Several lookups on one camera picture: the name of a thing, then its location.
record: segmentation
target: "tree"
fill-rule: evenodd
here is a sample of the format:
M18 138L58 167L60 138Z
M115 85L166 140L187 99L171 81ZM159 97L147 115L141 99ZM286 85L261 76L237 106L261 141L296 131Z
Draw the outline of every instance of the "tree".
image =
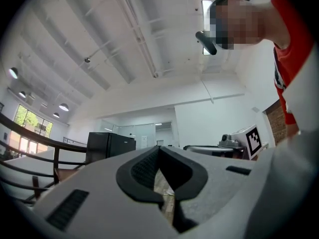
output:
M45 137L50 137L50 133L51 133L51 129L52 129L52 123L49 122L49 125L46 127L46 133L45 133Z
M28 111L23 106L19 106L18 111L16 112L14 122L20 126L23 126L23 123L26 122L31 126L36 126L38 124L38 120L36 115L30 111Z

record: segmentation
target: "person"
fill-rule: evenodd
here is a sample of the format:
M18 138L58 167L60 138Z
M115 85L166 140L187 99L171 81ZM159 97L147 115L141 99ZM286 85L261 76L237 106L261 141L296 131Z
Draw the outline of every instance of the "person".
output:
M296 134L299 128L283 98L283 91L302 68L315 40L295 4L291 0L271 0L262 4L216 0L211 6L210 18L216 25L216 43L222 47L254 45L264 39L274 43L275 87L285 114L287 136Z

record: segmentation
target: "vr headset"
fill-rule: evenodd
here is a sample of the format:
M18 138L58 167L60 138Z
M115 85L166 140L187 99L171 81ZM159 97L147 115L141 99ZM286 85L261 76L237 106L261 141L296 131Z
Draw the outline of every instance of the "vr headset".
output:
M233 49L234 47L233 39L228 37L225 20L222 21L222 19L216 17L216 6L227 5L227 1L228 0L215 0L208 8L210 26L215 25L215 33L214 30L210 29L209 31L199 31L195 34L197 40L211 55L216 55L216 45L227 50Z

